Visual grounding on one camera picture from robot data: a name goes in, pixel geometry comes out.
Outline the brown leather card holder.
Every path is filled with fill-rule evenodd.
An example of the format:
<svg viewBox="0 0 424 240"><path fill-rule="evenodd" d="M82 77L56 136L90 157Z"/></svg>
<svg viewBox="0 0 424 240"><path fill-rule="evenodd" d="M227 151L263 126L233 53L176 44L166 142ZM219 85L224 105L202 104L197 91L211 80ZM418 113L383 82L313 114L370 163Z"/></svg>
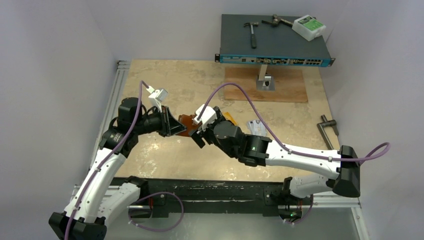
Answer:
<svg viewBox="0 0 424 240"><path fill-rule="evenodd" d="M195 118L195 116L196 116L195 114L191 114L191 115L181 114L178 116L178 121L186 127L185 131L182 131L177 134L178 136L190 137L189 135L190 131L197 126L193 122L193 119Z"/></svg>

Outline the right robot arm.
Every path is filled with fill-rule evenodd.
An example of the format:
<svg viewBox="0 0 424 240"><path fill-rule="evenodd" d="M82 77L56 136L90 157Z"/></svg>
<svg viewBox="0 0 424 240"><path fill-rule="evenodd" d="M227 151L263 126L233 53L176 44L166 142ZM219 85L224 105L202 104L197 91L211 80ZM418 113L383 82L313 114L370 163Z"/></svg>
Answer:
<svg viewBox="0 0 424 240"><path fill-rule="evenodd" d="M361 195L360 166L352 157L342 161L342 149L319 150L279 144L269 137L244 133L227 120L217 106L201 105L192 121L196 128L189 136L200 148L214 145L228 157L250 167L278 166L309 171L310 175L284 180L280 196L288 204L323 192L348 198Z"/></svg>

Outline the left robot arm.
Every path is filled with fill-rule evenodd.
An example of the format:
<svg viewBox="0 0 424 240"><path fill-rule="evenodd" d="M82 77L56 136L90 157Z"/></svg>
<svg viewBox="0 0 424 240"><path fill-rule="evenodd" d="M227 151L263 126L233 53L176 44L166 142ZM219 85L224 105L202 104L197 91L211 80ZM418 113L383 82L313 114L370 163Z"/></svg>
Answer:
<svg viewBox="0 0 424 240"><path fill-rule="evenodd" d="M80 188L62 212L54 212L48 224L61 240L103 240L108 225L131 204L146 204L152 211L156 196L146 179L130 176L108 199L104 199L117 171L138 144L139 136L158 133L171 137L186 131L167 106L147 109L140 98L122 100L118 113L102 134L95 160Z"/></svg>

